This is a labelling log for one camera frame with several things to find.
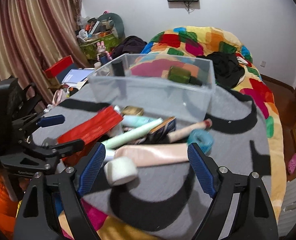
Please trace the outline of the grey black blanket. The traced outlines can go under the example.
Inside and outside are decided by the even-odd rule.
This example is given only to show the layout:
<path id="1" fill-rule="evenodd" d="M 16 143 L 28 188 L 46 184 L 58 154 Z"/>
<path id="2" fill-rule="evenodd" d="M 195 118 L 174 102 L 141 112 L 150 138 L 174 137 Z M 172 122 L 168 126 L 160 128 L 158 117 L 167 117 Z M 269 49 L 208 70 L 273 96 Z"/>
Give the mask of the grey black blanket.
<path id="1" fill-rule="evenodd" d="M 252 171 L 271 187 L 266 120 L 249 95 L 217 87 L 207 118 L 214 139 L 210 156 L 237 174 Z M 163 239 L 191 239 L 210 205 L 188 162 L 186 143 L 126 145 L 116 152 L 131 158 L 138 178 L 110 187 L 104 173 L 84 199 L 88 211 L 98 209 L 136 229 Z"/>

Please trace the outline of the white bandage roll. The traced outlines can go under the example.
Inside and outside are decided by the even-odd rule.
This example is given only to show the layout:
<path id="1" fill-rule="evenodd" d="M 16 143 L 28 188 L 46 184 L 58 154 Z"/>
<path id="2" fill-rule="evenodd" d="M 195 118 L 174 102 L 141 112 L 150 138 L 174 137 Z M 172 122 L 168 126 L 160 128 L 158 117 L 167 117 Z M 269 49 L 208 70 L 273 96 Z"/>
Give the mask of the white bandage roll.
<path id="1" fill-rule="evenodd" d="M 138 177 L 135 163 L 128 157 L 118 157 L 104 166 L 107 182 L 110 186 L 127 184 Z"/>

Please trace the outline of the red box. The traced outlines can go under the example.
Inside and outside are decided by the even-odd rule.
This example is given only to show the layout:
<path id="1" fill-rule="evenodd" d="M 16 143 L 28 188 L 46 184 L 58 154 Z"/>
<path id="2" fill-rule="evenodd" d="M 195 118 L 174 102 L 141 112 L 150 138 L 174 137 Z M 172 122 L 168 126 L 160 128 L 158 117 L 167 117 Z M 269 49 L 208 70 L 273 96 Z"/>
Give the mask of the red box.
<path id="1" fill-rule="evenodd" d="M 69 66 L 73 64 L 72 56 L 66 56 L 60 59 L 58 62 L 53 64 L 50 68 L 45 71 L 45 75 L 48 79 L 56 77 L 58 74 L 66 70 Z"/>

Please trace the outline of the blue card box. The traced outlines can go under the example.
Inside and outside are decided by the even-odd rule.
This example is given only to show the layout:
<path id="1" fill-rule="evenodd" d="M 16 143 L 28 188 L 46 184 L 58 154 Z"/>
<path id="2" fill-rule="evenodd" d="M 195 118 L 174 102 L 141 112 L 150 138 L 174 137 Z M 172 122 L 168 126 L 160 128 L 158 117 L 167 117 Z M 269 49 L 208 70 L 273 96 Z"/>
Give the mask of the blue card box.
<path id="1" fill-rule="evenodd" d="M 147 139 L 149 142 L 155 143 L 160 141 L 169 132 L 176 130 L 176 118 L 171 116 L 165 119 L 160 125 L 151 129 L 147 134 Z"/>

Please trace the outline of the green glass jar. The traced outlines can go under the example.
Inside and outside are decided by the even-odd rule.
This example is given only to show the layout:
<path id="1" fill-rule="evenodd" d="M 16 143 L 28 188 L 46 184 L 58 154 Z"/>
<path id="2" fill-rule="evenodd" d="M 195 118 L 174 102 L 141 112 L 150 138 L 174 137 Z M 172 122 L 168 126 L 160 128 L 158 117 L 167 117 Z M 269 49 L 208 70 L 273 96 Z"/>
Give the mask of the green glass jar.
<path id="1" fill-rule="evenodd" d="M 202 86 L 203 84 L 202 81 L 192 76 L 189 70 L 176 67 L 176 66 L 170 67 L 167 78 L 168 80 L 177 82 L 177 83 L 191 84 L 191 85 L 197 85 L 197 86 Z"/>

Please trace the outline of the red pouch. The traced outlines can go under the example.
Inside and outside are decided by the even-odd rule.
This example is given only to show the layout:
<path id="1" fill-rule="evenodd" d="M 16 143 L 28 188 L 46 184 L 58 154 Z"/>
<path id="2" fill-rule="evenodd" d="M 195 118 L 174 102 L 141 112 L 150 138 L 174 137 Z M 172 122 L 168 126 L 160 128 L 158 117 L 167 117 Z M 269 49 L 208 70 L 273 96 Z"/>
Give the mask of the red pouch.
<path id="1" fill-rule="evenodd" d="M 91 148 L 100 139 L 100 137 L 107 134 L 122 120 L 123 117 L 117 113 L 112 106 L 109 106 L 100 111 L 93 118 L 58 137 L 57 141 L 59 144 L 76 139 L 82 139 L 85 142 L 83 150 L 80 150 L 69 157 L 63 158 L 64 164 L 66 166 L 75 166 L 82 157 L 86 156 L 90 152 Z"/>

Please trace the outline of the pink rabbit toy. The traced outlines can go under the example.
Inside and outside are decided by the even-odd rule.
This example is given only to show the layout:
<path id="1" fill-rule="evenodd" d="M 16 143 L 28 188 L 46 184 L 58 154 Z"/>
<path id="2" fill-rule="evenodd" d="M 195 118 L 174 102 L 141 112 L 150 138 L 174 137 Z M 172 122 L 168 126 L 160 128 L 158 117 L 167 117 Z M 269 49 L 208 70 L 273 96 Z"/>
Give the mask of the pink rabbit toy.
<path id="1" fill-rule="evenodd" d="M 112 57 L 110 53 L 107 51 L 104 41 L 97 42 L 96 45 L 97 45 L 96 57 L 97 57 L 97 60 L 101 63 L 101 65 L 103 66 L 104 64 L 112 61 Z"/>

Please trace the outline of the clear plastic storage box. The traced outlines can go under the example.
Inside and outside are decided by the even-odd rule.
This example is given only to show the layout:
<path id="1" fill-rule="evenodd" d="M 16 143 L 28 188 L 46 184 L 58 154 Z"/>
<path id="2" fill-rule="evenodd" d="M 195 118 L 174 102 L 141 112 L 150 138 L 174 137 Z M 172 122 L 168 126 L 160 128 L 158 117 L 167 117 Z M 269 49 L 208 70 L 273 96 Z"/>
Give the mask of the clear plastic storage box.
<path id="1" fill-rule="evenodd" d="M 202 86 L 168 80 L 171 66 L 189 70 Z M 96 102 L 141 107 L 147 116 L 191 123 L 205 118 L 216 86 L 212 61 L 160 53 L 121 55 L 90 74 L 88 82 Z"/>

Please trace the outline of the pink striped curtain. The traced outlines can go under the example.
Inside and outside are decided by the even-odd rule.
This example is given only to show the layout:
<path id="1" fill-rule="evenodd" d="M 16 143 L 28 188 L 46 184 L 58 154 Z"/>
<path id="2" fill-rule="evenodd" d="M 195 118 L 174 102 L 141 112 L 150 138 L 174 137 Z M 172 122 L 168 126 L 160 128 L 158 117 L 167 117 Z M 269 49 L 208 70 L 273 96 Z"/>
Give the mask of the pink striped curtain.
<path id="1" fill-rule="evenodd" d="M 45 70 L 66 56 L 88 67 L 75 32 L 82 0 L 0 0 L 0 81 L 17 77 L 21 87 L 35 83 L 48 104 L 53 80 Z"/>

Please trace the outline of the pink red-capped tube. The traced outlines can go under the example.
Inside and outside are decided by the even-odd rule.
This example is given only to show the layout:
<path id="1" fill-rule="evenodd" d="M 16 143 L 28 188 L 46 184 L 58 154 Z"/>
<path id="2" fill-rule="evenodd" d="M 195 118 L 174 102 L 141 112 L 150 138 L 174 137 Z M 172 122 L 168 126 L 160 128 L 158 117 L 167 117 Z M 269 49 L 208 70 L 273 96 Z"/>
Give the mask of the pink red-capped tube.
<path id="1" fill-rule="evenodd" d="M 184 127 L 182 129 L 179 129 L 179 130 L 176 130 L 176 131 L 173 131 L 173 132 L 170 132 L 167 134 L 167 137 L 168 137 L 168 141 L 170 143 L 172 142 L 176 142 L 176 141 L 179 141 L 183 138 L 186 138 L 189 136 L 189 134 L 195 130 L 195 129 L 207 129 L 207 128 L 210 128 L 212 126 L 212 120 L 210 119 L 206 119 L 202 122 L 197 122 L 195 124 L 192 124 L 190 126 L 187 126 L 187 127 Z"/>

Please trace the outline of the dark purple clothing pile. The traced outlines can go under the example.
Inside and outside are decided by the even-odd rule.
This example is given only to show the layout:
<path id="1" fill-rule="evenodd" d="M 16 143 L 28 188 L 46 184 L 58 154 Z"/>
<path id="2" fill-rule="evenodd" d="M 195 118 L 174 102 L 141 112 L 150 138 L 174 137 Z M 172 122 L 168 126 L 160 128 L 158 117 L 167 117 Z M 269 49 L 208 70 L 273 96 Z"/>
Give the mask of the dark purple clothing pile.
<path id="1" fill-rule="evenodd" d="M 140 54 L 146 45 L 147 42 L 143 41 L 141 38 L 137 36 L 128 36 L 123 40 L 123 42 L 121 42 L 121 44 L 113 49 L 111 57 L 112 59 L 116 59 L 117 57 L 127 53 Z"/>

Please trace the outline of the grey neck pillow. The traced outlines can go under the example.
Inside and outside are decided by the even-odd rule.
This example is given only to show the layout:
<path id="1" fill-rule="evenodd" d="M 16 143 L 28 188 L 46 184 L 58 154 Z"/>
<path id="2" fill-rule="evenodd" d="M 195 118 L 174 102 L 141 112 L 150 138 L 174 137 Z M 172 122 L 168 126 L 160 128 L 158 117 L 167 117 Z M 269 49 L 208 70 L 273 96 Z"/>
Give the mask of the grey neck pillow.
<path id="1" fill-rule="evenodd" d="M 108 12 L 102 14 L 98 20 L 100 22 L 107 21 L 109 26 L 112 28 L 112 33 L 116 38 L 123 38 L 125 34 L 124 23 L 121 17 L 118 14 L 113 12 Z"/>

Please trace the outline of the large pink cosmetic tube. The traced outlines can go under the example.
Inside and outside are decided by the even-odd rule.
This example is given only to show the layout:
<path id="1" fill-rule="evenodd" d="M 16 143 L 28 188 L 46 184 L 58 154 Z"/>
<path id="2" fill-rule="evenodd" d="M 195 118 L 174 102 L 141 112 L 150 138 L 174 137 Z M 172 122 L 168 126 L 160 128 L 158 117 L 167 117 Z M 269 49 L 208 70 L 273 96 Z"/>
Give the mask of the large pink cosmetic tube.
<path id="1" fill-rule="evenodd" d="M 188 161 L 187 149 L 186 143 L 126 145 L 115 151 L 114 159 L 128 157 L 137 167 L 177 164 Z"/>

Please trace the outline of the white notebook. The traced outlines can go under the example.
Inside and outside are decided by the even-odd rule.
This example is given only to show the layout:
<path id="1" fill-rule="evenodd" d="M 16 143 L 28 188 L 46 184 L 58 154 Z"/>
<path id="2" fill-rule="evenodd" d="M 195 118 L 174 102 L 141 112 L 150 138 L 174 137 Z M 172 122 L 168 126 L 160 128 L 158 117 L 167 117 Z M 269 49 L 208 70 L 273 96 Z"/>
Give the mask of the white notebook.
<path id="1" fill-rule="evenodd" d="M 84 81 L 94 69 L 71 69 L 62 80 L 62 83 L 78 83 Z"/>

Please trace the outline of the black clothing on bed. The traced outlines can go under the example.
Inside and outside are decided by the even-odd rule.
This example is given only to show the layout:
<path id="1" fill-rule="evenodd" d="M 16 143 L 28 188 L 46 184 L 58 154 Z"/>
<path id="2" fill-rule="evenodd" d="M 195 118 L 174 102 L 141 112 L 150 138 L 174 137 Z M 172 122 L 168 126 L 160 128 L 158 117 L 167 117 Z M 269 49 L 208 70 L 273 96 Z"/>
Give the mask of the black clothing on bed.
<path id="1" fill-rule="evenodd" d="M 234 88 L 245 77 L 245 70 L 235 54 L 216 51 L 203 58 L 213 62 L 216 83 L 223 87 Z"/>

